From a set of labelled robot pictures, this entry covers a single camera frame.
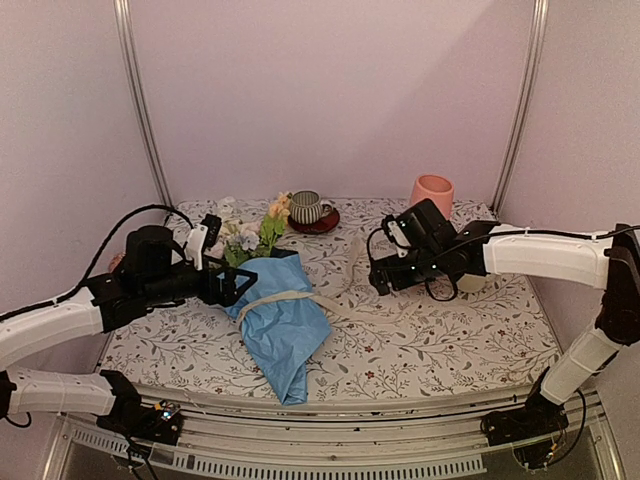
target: cup handle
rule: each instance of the cup handle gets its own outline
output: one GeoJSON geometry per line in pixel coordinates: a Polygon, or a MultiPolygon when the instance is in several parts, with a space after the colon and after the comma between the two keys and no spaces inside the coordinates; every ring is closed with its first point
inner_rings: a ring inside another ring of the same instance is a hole
{"type": "Polygon", "coordinates": [[[331,205],[330,203],[323,202],[322,203],[322,217],[323,218],[326,217],[331,212],[333,212],[333,205],[331,205]]]}

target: white strap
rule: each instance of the white strap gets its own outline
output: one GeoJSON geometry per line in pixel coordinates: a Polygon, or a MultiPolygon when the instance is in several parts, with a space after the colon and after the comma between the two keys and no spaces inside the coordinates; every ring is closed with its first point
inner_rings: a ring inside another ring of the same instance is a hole
{"type": "Polygon", "coordinates": [[[389,318],[382,315],[372,315],[370,313],[356,312],[349,308],[344,307],[343,305],[340,305],[338,302],[334,300],[335,297],[346,292],[351,287],[351,284],[353,283],[355,264],[358,261],[358,258],[360,257],[360,255],[363,253],[363,251],[364,251],[364,242],[360,238],[354,238],[353,241],[351,242],[349,259],[347,260],[347,265],[345,268],[347,281],[345,282],[345,286],[341,290],[339,290],[337,293],[334,293],[331,297],[325,297],[323,295],[319,295],[317,293],[312,293],[312,292],[300,292],[297,290],[287,290],[286,292],[280,292],[274,295],[269,295],[268,297],[259,298],[258,300],[255,300],[245,305],[244,308],[240,310],[240,313],[238,314],[238,318],[237,318],[238,325],[242,325],[242,321],[247,316],[247,313],[249,313],[251,310],[253,310],[256,307],[259,307],[260,305],[275,303],[282,300],[300,300],[303,298],[310,298],[321,307],[325,308],[330,312],[335,313],[340,317],[349,318],[352,320],[360,320],[364,322],[396,323],[402,320],[405,316],[412,315],[417,310],[418,306],[420,306],[421,301],[414,302],[413,304],[409,305],[404,310],[402,310],[399,315],[389,318]]]}

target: teacup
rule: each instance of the teacup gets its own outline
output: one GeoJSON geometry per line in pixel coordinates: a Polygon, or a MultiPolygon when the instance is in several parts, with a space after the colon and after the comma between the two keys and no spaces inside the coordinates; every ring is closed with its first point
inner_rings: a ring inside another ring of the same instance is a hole
{"type": "Polygon", "coordinates": [[[322,203],[322,198],[316,192],[303,190],[294,193],[291,197],[289,211],[291,218],[301,225],[311,225],[316,223],[333,210],[331,205],[322,203]]]}

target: metal frame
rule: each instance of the metal frame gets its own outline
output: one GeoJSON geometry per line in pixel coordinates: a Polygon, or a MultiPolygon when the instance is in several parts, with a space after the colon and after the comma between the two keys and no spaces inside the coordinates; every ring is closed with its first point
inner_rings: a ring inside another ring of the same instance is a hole
{"type": "Polygon", "coordinates": [[[167,206],[173,206],[169,185],[164,174],[164,169],[162,168],[162,162],[160,161],[160,154],[158,153],[153,129],[151,128],[151,118],[142,88],[140,66],[138,65],[138,57],[133,41],[129,0],[114,0],[114,7],[118,33],[120,35],[120,46],[122,47],[122,57],[129,80],[129,87],[131,88],[131,97],[140,127],[140,134],[142,135],[147,159],[149,160],[149,167],[151,168],[151,175],[162,203],[167,206]]]}
{"type": "MultiPolygon", "coordinates": [[[[149,444],[153,449],[150,461],[162,468],[228,479],[293,480],[306,475],[314,480],[360,480],[403,478],[401,474],[406,475],[404,478],[459,477],[484,470],[482,455],[545,438],[490,447],[480,432],[480,418],[485,413],[521,405],[523,391],[524,387],[518,387],[399,402],[402,405],[389,401],[388,410],[381,412],[371,412],[374,402],[358,402],[346,409],[347,403],[329,408],[280,407],[277,412],[255,405],[256,410],[249,412],[247,405],[238,408],[225,402],[223,396],[208,396],[206,405],[183,404],[185,425],[179,445],[149,444]],[[414,408],[406,410],[410,403],[414,408]],[[468,469],[467,462],[473,461],[474,469],[468,469]],[[437,474],[421,475],[421,469],[437,474]]],[[[592,390],[586,398],[585,434],[592,437],[603,479],[622,480],[624,472],[600,398],[592,390]]],[[[155,400],[145,396],[145,401],[155,400]]],[[[575,432],[582,419],[582,403],[574,397],[567,402],[566,411],[568,430],[575,432]]],[[[72,442],[126,456],[121,437],[97,428],[89,415],[69,414],[52,451],[45,479],[60,478],[72,442]]]]}
{"type": "Polygon", "coordinates": [[[507,152],[505,154],[502,169],[498,179],[491,208],[499,217],[504,202],[506,200],[509,183],[513,176],[513,170],[516,165],[518,152],[522,143],[524,128],[529,113],[529,105],[533,96],[533,87],[536,76],[538,74],[538,66],[542,56],[542,44],[544,41],[544,32],[547,24],[548,0],[536,0],[533,9],[533,20],[531,24],[531,35],[529,37],[529,51],[527,54],[527,63],[525,66],[522,86],[520,88],[520,98],[516,116],[511,127],[507,152]]]}

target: tablecloth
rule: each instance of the tablecloth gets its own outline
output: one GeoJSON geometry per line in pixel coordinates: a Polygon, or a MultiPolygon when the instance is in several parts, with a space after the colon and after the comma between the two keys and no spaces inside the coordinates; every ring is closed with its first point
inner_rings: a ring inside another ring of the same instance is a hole
{"type": "MultiPolygon", "coordinates": [[[[205,213],[230,212],[251,221],[260,219],[268,204],[184,202],[179,209],[194,222],[205,213]]],[[[333,232],[309,236],[288,230],[278,243],[300,253],[315,290],[328,296],[344,286],[353,237],[365,239],[385,215],[407,206],[394,199],[342,199],[333,204],[341,214],[333,232]]],[[[452,222],[461,228],[471,220],[491,218],[484,204],[462,201],[454,206],[452,222]]],[[[184,223],[171,219],[168,226],[184,241],[184,223]]],[[[388,248],[384,235],[373,242],[374,256],[388,248]]],[[[489,276],[484,290],[439,303],[423,286],[379,297],[367,281],[366,256],[354,270],[353,284],[338,300],[354,311],[376,313],[380,321],[328,315],[332,333],[307,364],[310,402],[429,397],[521,385],[533,382],[558,358],[544,313],[521,275],[489,276]],[[387,321],[416,301],[420,306],[414,315],[387,321]]],[[[157,310],[115,332],[102,368],[120,370],[131,381],[150,386],[275,398],[243,345],[238,326],[222,308],[197,299],[157,310]]]]}

